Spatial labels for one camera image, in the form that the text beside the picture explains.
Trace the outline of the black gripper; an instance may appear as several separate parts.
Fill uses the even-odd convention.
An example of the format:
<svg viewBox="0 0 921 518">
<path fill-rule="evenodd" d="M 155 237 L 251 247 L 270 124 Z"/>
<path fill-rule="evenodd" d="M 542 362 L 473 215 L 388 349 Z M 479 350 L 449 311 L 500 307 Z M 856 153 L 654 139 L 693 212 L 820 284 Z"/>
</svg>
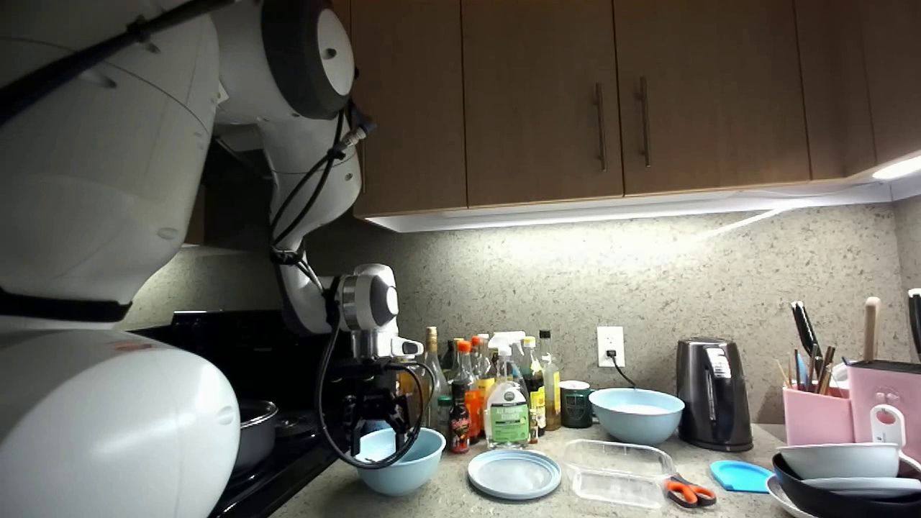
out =
<svg viewBox="0 0 921 518">
<path fill-rule="evenodd" d="M 424 425 L 424 383 L 410 362 L 334 362 L 326 378 L 326 424 L 336 442 L 375 425 L 411 442 Z"/>
</svg>

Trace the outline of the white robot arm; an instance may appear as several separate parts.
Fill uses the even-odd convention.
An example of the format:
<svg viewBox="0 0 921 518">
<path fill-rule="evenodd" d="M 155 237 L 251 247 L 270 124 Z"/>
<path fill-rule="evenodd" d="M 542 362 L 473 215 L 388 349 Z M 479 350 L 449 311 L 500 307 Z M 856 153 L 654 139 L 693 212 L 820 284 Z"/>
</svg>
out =
<svg viewBox="0 0 921 518">
<path fill-rule="evenodd" d="M 0 518 L 207 518 L 243 449 L 230 380 L 123 330 L 188 239 L 207 146 L 240 131 L 275 172 L 270 262 L 295 320 L 348 350 L 344 460 L 420 425 L 378 370 L 414 356 L 398 284 L 321 280 L 305 239 L 359 193 L 368 131 L 328 0 L 0 0 Z"/>
</svg>

